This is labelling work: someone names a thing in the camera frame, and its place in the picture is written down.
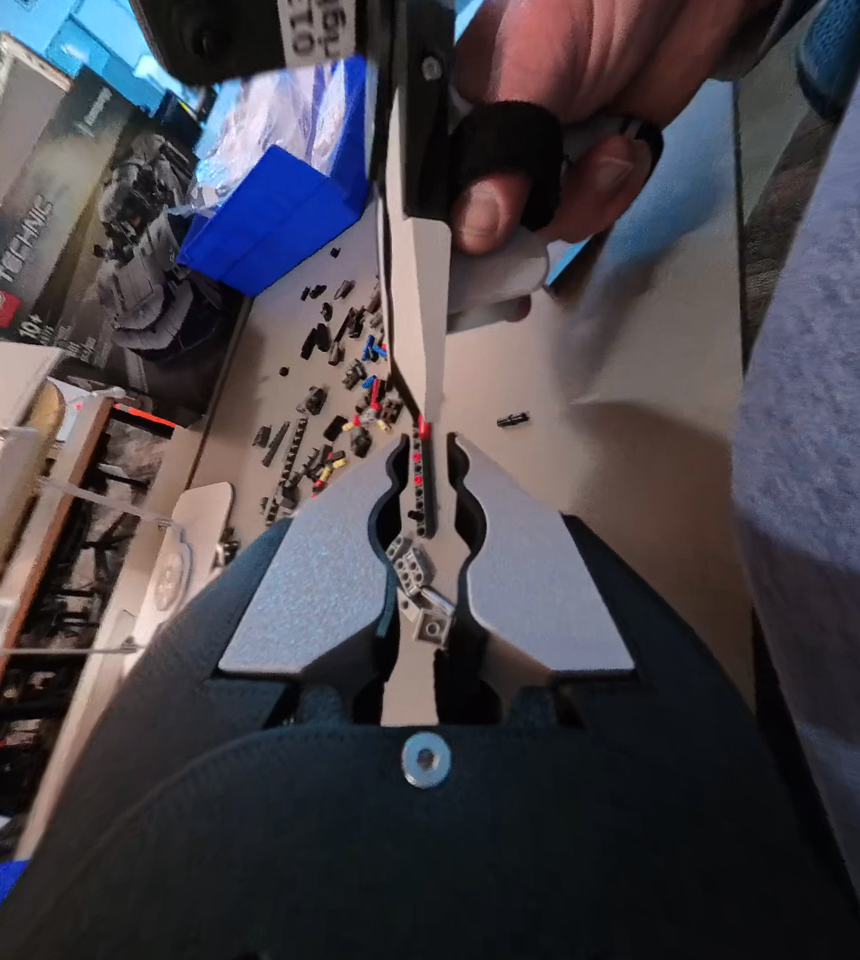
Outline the person's blue clothing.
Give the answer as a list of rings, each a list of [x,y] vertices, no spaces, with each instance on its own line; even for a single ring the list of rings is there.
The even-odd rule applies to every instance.
[[[860,78],[756,339],[733,453],[753,603],[860,903]]]

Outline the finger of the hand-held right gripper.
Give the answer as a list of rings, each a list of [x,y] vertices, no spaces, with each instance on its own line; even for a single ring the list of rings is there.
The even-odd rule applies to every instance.
[[[451,232],[384,199],[384,275],[390,368],[412,411],[436,424],[444,402]]]

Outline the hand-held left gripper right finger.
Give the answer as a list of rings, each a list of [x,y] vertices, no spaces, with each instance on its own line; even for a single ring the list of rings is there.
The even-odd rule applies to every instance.
[[[445,724],[491,724],[524,690],[624,681],[636,671],[616,618],[564,516],[466,436],[446,444],[455,613],[436,654]]]

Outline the pile of lego pieces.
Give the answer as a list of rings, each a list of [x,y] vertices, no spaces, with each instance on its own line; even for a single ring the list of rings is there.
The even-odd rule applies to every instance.
[[[261,366],[251,458],[262,527],[328,492],[398,432],[401,403],[374,252],[343,239],[314,254],[254,303]],[[297,421],[308,418],[275,522],[274,497]]]

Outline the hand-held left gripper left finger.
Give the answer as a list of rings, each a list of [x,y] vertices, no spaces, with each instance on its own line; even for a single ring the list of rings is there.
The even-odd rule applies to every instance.
[[[283,526],[216,667],[221,679],[328,688],[352,722],[378,724],[400,653],[398,578],[409,438],[353,465]]]

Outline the black lego set box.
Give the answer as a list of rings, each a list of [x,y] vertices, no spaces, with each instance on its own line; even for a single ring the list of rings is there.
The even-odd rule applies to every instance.
[[[0,341],[150,414],[208,413],[244,301],[185,265],[194,154],[83,67],[0,203]]]

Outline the light grey T-shaped lego beam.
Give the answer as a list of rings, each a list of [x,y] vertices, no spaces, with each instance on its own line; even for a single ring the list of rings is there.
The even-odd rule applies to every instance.
[[[415,598],[429,588],[436,568],[424,548],[410,536],[398,534],[386,549],[400,589],[409,598]]]

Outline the black long lego beam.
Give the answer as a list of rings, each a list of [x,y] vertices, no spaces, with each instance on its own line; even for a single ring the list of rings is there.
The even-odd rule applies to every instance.
[[[414,463],[412,454],[415,450],[422,453],[422,461]],[[438,487],[436,478],[436,458],[433,440],[421,442],[417,436],[417,427],[412,431],[410,457],[410,474],[413,495],[413,508],[408,511],[408,517],[415,524],[416,534],[426,540],[433,539],[438,529]],[[415,486],[413,483],[414,473],[423,474],[423,486]]]

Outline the light grey long lego beam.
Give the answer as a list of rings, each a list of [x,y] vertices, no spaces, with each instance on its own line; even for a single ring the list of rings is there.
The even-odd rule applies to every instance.
[[[401,614],[410,621],[416,621],[421,611],[443,618],[453,617],[455,607],[433,589],[422,589],[411,596],[399,585],[396,596]]]

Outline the clear plastic bag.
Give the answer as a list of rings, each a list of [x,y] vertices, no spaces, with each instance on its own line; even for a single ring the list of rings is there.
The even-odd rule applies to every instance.
[[[189,208],[213,215],[268,152],[296,160],[297,173],[365,173],[366,78],[366,61],[352,56],[225,82],[195,149]]]

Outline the long dark grey lego plate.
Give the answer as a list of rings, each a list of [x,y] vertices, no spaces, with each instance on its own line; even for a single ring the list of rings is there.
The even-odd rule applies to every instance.
[[[268,506],[268,511],[266,513],[266,521],[268,525],[271,525],[276,521],[277,516],[280,512],[280,506],[282,502],[282,495],[284,493],[284,488],[287,486],[287,484],[291,479],[291,474],[293,472],[294,464],[297,460],[300,447],[303,443],[304,434],[307,426],[308,426],[308,417],[303,416],[297,420],[296,426],[293,429],[292,438],[287,448],[287,452],[283,462],[283,467],[281,469],[279,481],[277,483],[276,490],[274,492],[273,498],[270,501],[270,504]]]

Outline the silver equipment case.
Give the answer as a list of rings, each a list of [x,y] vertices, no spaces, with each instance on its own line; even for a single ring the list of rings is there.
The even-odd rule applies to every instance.
[[[0,207],[74,79],[0,31]]]

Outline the person's right hand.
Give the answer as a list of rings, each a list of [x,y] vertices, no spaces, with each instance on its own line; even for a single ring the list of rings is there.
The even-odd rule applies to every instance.
[[[476,106],[528,102],[563,126],[599,112],[663,129],[702,84],[731,59],[744,66],[780,19],[784,2],[514,1],[485,2],[456,48],[453,80]],[[616,135],[569,168],[545,242],[575,243],[605,233],[645,186],[653,161],[641,141]],[[468,256],[496,251],[515,233],[531,180],[500,172],[468,186],[455,201],[451,231]]]

